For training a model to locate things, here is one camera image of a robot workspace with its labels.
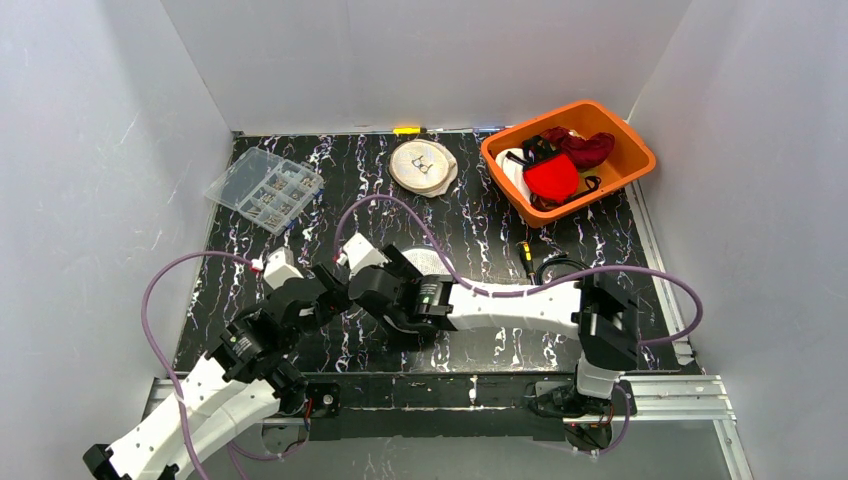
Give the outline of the bright red bra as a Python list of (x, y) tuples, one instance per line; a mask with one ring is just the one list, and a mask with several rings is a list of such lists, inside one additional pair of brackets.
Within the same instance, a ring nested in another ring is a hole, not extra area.
[(578, 190), (580, 175), (567, 154), (534, 162), (523, 171), (530, 192), (555, 204), (565, 204)]

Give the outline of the dark red bra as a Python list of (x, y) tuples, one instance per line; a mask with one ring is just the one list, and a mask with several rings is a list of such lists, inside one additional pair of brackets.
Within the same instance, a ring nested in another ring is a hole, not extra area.
[(615, 148), (616, 138), (606, 132), (584, 137), (573, 129), (553, 127), (541, 133), (555, 148), (563, 152), (578, 170), (589, 170), (604, 163)]

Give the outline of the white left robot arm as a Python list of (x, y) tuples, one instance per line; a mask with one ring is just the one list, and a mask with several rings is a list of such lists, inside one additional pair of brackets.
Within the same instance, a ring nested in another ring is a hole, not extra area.
[(335, 387), (315, 388), (288, 360), (307, 334), (348, 310), (346, 283), (325, 265), (303, 278), (288, 266), (266, 269), (276, 287), (239, 311), (192, 371), (139, 425), (83, 461), (96, 479), (184, 479), (251, 424), (276, 414), (333, 416)]

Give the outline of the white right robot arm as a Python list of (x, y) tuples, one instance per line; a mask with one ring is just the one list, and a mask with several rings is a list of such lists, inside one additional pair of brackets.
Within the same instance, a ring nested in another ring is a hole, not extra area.
[(351, 300), (405, 334), (528, 329), (579, 341), (574, 389), (581, 399), (610, 399), (635, 367), (628, 299), (603, 291), (597, 275), (545, 285), (475, 282), (432, 247), (377, 248), (361, 235), (342, 246), (339, 262), (350, 270)]

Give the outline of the clear plastic screw box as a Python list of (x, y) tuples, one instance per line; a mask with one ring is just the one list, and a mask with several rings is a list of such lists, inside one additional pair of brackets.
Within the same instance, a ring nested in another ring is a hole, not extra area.
[(251, 147), (209, 186), (205, 197), (280, 235), (324, 186), (312, 166)]

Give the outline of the yellow tape piece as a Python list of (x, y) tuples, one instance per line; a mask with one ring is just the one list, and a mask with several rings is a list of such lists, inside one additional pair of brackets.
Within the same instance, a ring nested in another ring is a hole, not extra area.
[(426, 129), (420, 126), (415, 127), (396, 127), (392, 129), (394, 135), (418, 135), (425, 132)]

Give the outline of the orange plastic bin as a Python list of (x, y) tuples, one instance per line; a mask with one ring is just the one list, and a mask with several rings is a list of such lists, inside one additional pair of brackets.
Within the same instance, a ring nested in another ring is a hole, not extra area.
[[(570, 127), (582, 135), (611, 133), (616, 145), (607, 161), (598, 167), (599, 189), (550, 211), (541, 211), (525, 199), (496, 164), (496, 156), (517, 148), (523, 140), (556, 126)], [(650, 173), (656, 157), (639, 134), (621, 117), (594, 100), (579, 100), (524, 121), (485, 139), (481, 155), (490, 177), (525, 223), (540, 228), (588, 206)]]

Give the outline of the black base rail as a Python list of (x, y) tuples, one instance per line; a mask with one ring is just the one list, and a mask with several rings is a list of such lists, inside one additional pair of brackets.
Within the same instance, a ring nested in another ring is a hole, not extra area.
[(584, 427), (600, 442), (635, 415), (633, 388), (609, 401), (567, 402), (571, 373), (309, 373), (312, 441), (402, 436), (530, 437), (563, 441)]

